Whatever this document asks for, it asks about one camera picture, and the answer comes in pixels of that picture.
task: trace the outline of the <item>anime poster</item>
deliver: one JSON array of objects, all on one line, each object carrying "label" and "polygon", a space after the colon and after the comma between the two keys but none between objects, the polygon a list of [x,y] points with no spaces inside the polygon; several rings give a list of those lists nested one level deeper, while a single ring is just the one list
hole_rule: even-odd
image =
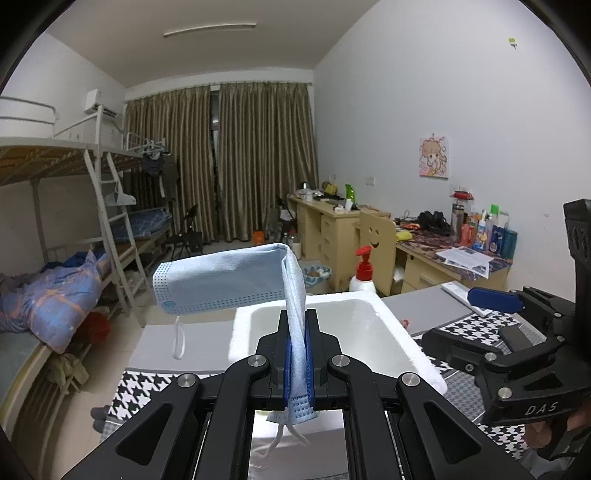
[{"label": "anime poster", "polygon": [[421,157],[418,161],[418,174],[421,177],[448,178],[448,150],[449,142],[447,137],[436,137],[433,134],[429,138],[422,138],[419,148]]}]

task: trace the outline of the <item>green bottle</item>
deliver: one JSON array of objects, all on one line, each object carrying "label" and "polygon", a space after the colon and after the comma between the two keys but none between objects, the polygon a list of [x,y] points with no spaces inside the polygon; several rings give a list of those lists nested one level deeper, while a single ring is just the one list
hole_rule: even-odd
[{"label": "green bottle", "polygon": [[349,183],[345,183],[345,198],[351,199],[351,202],[355,203],[355,191]]}]

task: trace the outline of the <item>trash can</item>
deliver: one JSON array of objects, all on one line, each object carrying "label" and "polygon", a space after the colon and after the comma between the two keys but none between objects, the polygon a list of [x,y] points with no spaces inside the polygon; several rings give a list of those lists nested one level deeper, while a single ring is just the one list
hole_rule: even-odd
[{"label": "trash can", "polygon": [[310,295],[324,295],[330,293],[328,279],[332,270],[326,265],[310,265],[302,268],[306,293]]}]

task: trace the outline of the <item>blue blanket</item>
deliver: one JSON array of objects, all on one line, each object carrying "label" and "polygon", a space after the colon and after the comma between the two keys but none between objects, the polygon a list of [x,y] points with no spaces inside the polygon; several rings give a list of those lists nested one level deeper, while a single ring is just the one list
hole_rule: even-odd
[{"label": "blue blanket", "polygon": [[0,332],[33,332],[54,352],[63,353],[102,292],[108,257],[92,252],[76,268],[7,277],[0,274]]}]

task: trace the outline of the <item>wooden desk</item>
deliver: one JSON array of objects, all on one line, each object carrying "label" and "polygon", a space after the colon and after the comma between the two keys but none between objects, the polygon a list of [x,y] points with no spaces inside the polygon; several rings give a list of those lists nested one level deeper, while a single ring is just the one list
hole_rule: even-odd
[{"label": "wooden desk", "polygon": [[[359,231],[359,222],[353,227]],[[413,232],[413,239],[396,243],[396,263],[405,267],[402,293],[422,290],[457,280],[467,287],[484,287],[505,290],[511,261],[495,257],[489,264],[489,277],[484,278],[462,268],[444,265],[437,252],[453,247],[449,237],[431,232]]]},{"label": "wooden desk", "polygon": [[[355,229],[359,211],[335,213],[330,203],[306,202],[288,197],[290,208],[297,212],[302,254],[307,260],[318,259],[332,269],[329,281],[334,291],[349,289],[351,272],[355,272]],[[361,211],[390,218],[389,212],[361,208]]]}]

